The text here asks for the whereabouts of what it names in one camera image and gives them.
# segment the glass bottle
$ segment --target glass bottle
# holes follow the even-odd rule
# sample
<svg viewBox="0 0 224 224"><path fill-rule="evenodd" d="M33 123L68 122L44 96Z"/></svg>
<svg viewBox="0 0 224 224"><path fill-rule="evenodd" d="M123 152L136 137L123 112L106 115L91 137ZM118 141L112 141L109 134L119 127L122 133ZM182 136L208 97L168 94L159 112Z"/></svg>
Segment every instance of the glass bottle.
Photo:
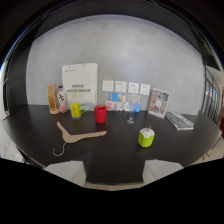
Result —
<svg viewBox="0 0 224 224"><path fill-rule="evenodd" d="M60 113L66 113L67 112L67 105L66 105L66 102L65 102L65 92L63 90L63 86L59 86L57 96L58 96L58 101L59 101Z"/></svg>
<svg viewBox="0 0 224 224"><path fill-rule="evenodd" d="M81 110L80 102L77 93L72 93L72 98L70 100L71 115L73 119L80 119Z"/></svg>

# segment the lime green object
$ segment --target lime green object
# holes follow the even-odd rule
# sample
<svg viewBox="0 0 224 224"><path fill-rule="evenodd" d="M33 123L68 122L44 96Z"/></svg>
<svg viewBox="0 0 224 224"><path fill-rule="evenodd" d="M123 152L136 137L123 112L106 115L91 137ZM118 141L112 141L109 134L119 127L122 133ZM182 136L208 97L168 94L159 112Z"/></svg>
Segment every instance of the lime green object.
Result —
<svg viewBox="0 0 224 224"><path fill-rule="evenodd" d="M72 93L72 99L70 100L70 108L72 118L79 119L81 117L81 110L77 93Z"/></svg>
<svg viewBox="0 0 224 224"><path fill-rule="evenodd" d="M138 143L142 147L149 147L154 139L155 133L152 129L149 128L143 128L138 137Z"/></svg>

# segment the bottle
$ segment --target bottle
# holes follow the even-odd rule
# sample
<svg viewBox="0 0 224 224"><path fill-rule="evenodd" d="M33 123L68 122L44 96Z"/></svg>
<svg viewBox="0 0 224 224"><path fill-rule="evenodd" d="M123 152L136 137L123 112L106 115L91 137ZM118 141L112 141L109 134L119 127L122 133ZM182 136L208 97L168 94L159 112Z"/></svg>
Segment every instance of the bottle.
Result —
<svg viewBox="0 0 224 224"><path fill-rule="evenodd" d="M67 112L67 105L65 102L65 92L63 90L63 86L59 86L57 97L59 101L59 110L60 113L66 113Z"/></svg>
<svg viewBox="0 0 224 224"><path fill-rule="evenodd" d="M138 137L138 143L142 147L149 147L154 139L155 132L150 128L150 126L147 128L143 128Z"/></svg>
<svg viewBox="0 0 224 224"><path fill-rule="evenodd" d="M81 110L77 93L72 93L72 98L70 100L70 108L72 118L79 119L81 117Z"/></svg>

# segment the picture frame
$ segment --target picture frame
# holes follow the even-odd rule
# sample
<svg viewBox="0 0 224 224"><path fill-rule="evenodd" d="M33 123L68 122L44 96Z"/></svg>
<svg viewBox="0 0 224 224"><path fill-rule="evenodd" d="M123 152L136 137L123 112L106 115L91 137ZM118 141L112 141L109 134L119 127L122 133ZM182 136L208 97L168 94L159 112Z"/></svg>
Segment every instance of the picture frame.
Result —
<svg viewBox="0 0 224 224"><path fill-rule="evenodd" d="M164 119L169 103L169 98L169 92L153 88L148 114L152 114L156 117Z"/></svg>

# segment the gray book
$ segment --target gray book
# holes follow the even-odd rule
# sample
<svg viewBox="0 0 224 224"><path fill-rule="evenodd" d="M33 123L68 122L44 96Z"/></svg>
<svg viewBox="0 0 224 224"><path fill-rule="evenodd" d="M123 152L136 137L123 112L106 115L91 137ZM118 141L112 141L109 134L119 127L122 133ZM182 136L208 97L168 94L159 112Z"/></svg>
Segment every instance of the gray book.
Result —
<svg viewBox="0 0 224 224"><path fill-rule="evenodd" d="M166 118L173 124L177 130L193 130L194 123L179 113L166 113Z"/></svg>

